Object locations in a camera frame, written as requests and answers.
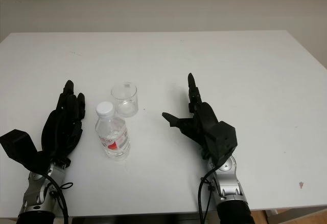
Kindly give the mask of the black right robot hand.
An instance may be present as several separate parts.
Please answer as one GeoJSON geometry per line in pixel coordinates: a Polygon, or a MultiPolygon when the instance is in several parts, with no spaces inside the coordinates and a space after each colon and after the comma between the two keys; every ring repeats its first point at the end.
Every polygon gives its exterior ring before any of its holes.
{"type": "Polygon", "coordinates": [[[166,112],[163,112],[162,116],[169,122],[171,127],[179,128],[182,134],[201,146],[204,159],[213,158],[213,161],[217,162],[219,156],[215,150],[215,139],[211,139],[208,132],[211,127],[218,124],[218,119],[210,105],[202,102],[192,73],[188,74],[188,87],[190,100],[188,107],[193,117],[178,118],[166,112]]]}

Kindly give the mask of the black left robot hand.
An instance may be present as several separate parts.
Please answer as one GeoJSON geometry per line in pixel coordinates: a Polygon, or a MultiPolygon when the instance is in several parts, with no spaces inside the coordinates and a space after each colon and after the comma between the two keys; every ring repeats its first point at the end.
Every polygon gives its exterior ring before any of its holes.
{"type": "Polygon", "coordinates": [[[68,80],[59,95],[56,108],[49,114],[41,135],[42,151],[51,161],[69,167],[68,156],[78,145],[85,117],[85,96],[74,94],[74,83],[68,80]]]}

